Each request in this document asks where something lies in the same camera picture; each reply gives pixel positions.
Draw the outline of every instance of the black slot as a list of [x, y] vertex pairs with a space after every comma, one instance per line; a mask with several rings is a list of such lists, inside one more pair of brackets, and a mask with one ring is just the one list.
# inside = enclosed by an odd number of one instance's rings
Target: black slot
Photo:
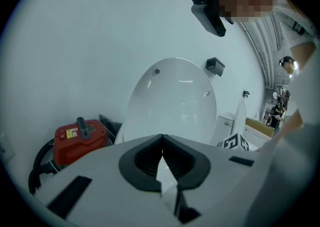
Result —
[[85, 192], [91, 179], [77, 176], [49, 205], [48, 209], [65, 219]]
[[236, 157], [236, 156], [232, 156], [231, 158], [229, 158], [230, 161], [251, 167], [254, 164], [254, 161], [251, 159], [245, 159], [245, 158], [241, 158], [241, 157]]
[[161, 184], [156, 177], [162, 156], [180, 191], [200, 186], [211, 169], [210, 161], [202, 153], [168, 135], [158, 134], [122, 155], [120, 173], [138, 190], [160, 192]]

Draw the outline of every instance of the cable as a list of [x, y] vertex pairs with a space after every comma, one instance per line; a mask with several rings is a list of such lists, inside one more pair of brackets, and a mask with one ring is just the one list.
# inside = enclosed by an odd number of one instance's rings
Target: cable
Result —
[[[40, 166], [42, 159], [47, 154], [47, 152], [54, 146], [54, 139], [48, 141], [38, 152], [38, 154], [35, 157], [34, 163], [33, 163], [33, 169], [36, 169]], [[35, 176], [34, 185], [38, 189], [41, 186], [40, 177]]]
[[41, 182], [40, 182], [40, 175], [41, 174], [49, 174], [49, 173], [56, 173], [56, 169], [49, 163], [47, 164], [41, 164], [42, 159], [47, 154], [47, 152], [52, 149], [54, 146], [54, 139], [48, 141], [37, 153], [34, 163], [33, 163], [33, 169], [29, 174], [28, 178], [28, 188], [31, 194], [34, 194], [36, 192], [36, 188], [40, 188]]

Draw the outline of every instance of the white plastic surface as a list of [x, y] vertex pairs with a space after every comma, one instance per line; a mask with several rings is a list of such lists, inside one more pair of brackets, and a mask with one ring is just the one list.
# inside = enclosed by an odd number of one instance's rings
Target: white plastic surface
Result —
[[119, 129], [119, 132], [118, 134], [116, 135], [116, 138], [114, 140], [114, 144], [117, 145], [117, 144], [121, 144], [124, 142], [124, 136], [125, 136], [125, 124], [126, 123], [123, 123]]
[[267, 140], [264, 140], [261, 137], [255, 135], [254, 133], [250, 132], [249, 130], [245, 130], [243, 132], [243, 137], [246, 139], [246, 141], [250, 145], [255, 146], [257, 148], [262, 147], [265, 144], [265, 142], [267, 141]]
[[188, 60], [163, 59], [144, 73], [131, 95], [124, 141], [167, 134], [209, 144], [216, 112], [207, 75]]
[[239, 132], [243, 134], [246, 126], [246, 105], [244, 100], [241, 100], [238, 104], [238, 108], [236, 109], [234, 124], [232, 127], [231, 134], [235, 134]]

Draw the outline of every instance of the red container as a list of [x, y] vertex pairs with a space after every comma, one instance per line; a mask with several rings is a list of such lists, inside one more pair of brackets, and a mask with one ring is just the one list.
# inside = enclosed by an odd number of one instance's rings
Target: red container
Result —
[[55, 131], [53, 159], [59, 166], [69, 165], [94, 150], [107, 146], [105, 126], [98, 120], [85, 121], [90, 138], [83, 139], [77, 122], [59, 127]]

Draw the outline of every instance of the black wall mount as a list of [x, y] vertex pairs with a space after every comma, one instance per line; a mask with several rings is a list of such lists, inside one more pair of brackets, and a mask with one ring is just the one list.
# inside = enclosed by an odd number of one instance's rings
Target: black wall mount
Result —
[[213, 73], [217, 74], [220, 77], [222, 76], [222, 73], [224, 72], [225, 65], [216, 57], [206, 60], [205, 68]]
[[250, 95], [250, 93], [249, 93], [249, 91], [243, 91], [243, 93], [242, 93], [242, 97], [244, 97], [244, 98], [248, 98], [248, 95]]

